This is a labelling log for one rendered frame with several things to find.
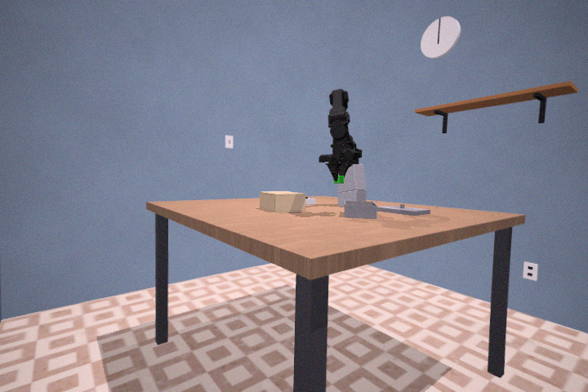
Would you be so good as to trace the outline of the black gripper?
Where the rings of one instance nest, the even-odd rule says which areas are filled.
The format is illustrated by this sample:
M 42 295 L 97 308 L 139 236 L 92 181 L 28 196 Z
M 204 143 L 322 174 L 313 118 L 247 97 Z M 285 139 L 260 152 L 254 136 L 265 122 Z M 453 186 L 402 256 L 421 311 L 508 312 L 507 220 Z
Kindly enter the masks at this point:
M 337 181 L 337 179 L 338 179 L 338 172 L 339 172 L 339 176 L 344 176 L 344 178 L 345 178 L 345 174 L 346 174 L 348 168 L 350 166 L 352 166 L 353 164 L 359 164 L 359 161 L 350 160 L 344 156 L 339 157 L 339 153 L 340 153 L 342 145 L 345 145 L 345 147 L 348 148 L 346 141 L 334 141 L 333 145 L 331 145 L 332 154 L 324 154 L 324 155 L 320 155 L 320 157 L 319 157 L 320 163 L 328 162 L 328 163 L 326 163 L 326 165 L 328 166 L 334 181 Z

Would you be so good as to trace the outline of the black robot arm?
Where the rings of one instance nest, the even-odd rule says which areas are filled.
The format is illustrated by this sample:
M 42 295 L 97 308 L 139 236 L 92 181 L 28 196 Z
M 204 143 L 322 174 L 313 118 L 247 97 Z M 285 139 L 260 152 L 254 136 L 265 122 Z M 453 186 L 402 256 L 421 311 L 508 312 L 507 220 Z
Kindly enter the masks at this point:
M 329 112 L 330 117 L 328 115 L 328 127 L 331 128 L 333 142 L 346 141 L 348 145 L 348 148 L 345 145 L 341 146 L 339 157 L 345 156 L 350 160 L 358 161 L 362 157 L 362 150 L 357 149 L 353 137 L 349 134 L 350 115 L 346 112 L 349 102 L 348 92 L 343 89 L 334 90 L 329 98 L 332 108 Z

